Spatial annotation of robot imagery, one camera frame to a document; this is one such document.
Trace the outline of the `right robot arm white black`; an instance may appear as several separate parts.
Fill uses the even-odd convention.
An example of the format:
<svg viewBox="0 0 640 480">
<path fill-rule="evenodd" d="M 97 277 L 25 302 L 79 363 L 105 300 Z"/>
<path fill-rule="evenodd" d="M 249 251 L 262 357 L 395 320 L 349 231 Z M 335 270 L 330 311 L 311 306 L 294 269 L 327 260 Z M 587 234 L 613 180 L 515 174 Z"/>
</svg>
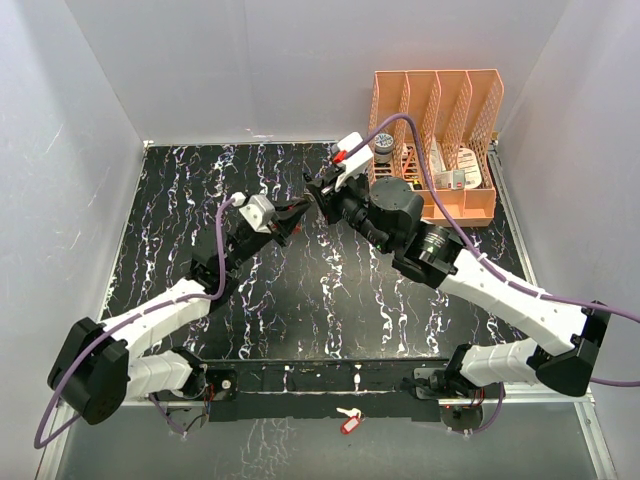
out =
<svg viewBox="0 0 640 480">
<path fill-rule="evenodd" d="M 447 366 L 413 380 L 417 390 L 466 397 L 494 383 L 542 384 L 560 394 L 586 393 L 609 314 L 543 300 L 530 284 L 478 260 L 459 235 L 422 219 L 423 198 L 403 180 L 340 184 L 338 170 L 307 177 L 306 189 L 328 223 L 345 221 L 404 277 L 471 302 L 525 334 L 494 346 L 462 344 Z"/>
</svg>

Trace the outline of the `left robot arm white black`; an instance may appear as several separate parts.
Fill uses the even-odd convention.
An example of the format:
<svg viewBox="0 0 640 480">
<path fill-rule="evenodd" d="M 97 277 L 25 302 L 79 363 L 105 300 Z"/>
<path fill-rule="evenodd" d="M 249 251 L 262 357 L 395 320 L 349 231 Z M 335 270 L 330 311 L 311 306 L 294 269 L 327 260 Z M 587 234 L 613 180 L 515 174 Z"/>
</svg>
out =
<svg viewBox="0 0 640 480">
<path fill-rule="evenodd" d="M 304 198 L 274 204 L 233 194 L 197 234 L 188 269 L 172 287 L 119 316 L 72 325 L 47 378 L 54 394 L 90 425 L 131 398 L 163 390 L 200 396 L 207 376 L 195 355 L 147 350 L 225 305 L 238 285 L 235 271 L 269 243 L 285 246 L 309 206 Z"/>
</svg>

